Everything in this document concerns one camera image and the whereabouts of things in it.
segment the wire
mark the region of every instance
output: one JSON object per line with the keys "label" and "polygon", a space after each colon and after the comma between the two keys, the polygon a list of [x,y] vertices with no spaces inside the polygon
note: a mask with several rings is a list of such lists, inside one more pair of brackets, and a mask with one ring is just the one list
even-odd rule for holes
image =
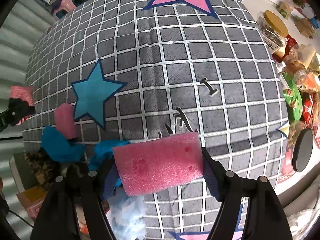
{"label": "wire", "polygon": [[12,213],[12,214],[14,214],[14,215],[17,216],[18,218],[20,218],[23,222],[25,222],[26,224],[28,224],[29,226],[31,226],[31,227],[33,228],[33,225],[31,225],[28,221],[24,220],[24,219],[23,219],[22,217],[20,217],[17,213],[11,211],[10,209],[9,209],[9,212]]}

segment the metal screw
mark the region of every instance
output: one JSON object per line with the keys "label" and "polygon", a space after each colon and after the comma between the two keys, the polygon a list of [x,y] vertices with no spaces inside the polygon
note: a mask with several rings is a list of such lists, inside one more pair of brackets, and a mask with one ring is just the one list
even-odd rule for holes
{"label": "metal screw", "polygon": [[226,171],[226,175],[228,177],[233,177],[235,175],[235,173],[233,171]]}
{"label": "metal screw", "polygon": [[56,177],[56,182],[61,182],[61,181],[63,181],[63,177],[62,176]]}
{"label": "metal screw", "polygon": [[213,88],[208,82],[207,82],[207,78],[203,78],[202,80],[200,80],[200,84],[204,84],[208,89],[209,89],[209,96],[213,97],[216,93],[218,93],[218,89],[217,88]]}
{"label": "metal screw", "polygon": [[89,175],[89,177],[94,177],[97,175],[97,172],[96,171],[89,171],[88,175]]}
{"label": "metal screw", "polygon": [[267,177],[265,177],[265,176],[261,176],[259,179],[260,179],[261,182],[267,182],[268,181]]}

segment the green snack bag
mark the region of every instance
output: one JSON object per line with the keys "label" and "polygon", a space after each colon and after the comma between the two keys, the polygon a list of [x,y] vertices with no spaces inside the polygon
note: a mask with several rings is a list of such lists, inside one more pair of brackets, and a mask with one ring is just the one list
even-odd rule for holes
{"label": "green snack bag", "polygon": [[302,115],[302,98],[292,77],[285,71],[282,75],[290,89],[283,90],[284,100],[287,103],[289,121],[298,121]]}

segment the teal star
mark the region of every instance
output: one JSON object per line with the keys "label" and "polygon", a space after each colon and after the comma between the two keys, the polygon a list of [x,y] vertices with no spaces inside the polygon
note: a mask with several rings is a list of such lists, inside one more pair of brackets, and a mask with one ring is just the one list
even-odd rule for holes
{"label": "teal star", "polygon": [[105,102],[113,97],[127,83],[105,79],[101,60],[98,59],[89,77],[72,82],[77,102],[74,118],[89,115],[98,125],[105,129]]}

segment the checkered tablecloth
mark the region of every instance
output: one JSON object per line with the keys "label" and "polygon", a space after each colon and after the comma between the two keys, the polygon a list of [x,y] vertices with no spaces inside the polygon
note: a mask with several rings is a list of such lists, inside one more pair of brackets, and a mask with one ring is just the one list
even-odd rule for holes
{"label": "checkered tablecloth", "polygon": [[[265,175],[273,186],[286,148],[277,132],[287,118],[281,84],[252,16],[241,0],[210,0],[218,19],[188,5],[141,10],[150,0],[91,0],[55,23],[34,47],[26,83],[36,115],[24,125],[26,150],[40,147],[53,111],[75,105],[71,82],[88,77],[100,57],[106,78],[128,84],[105,104],[106,131],[76,122],[86,158],[98,141],[141,142],[188,132],[179,107],[213,159],[242,177]],[[218,93],[209,96],[207,82]],[[209,231],[220,204],[203,179],[147,195],[147,238],[168,231]],[[242,219],[246,213],[243,200]]]}

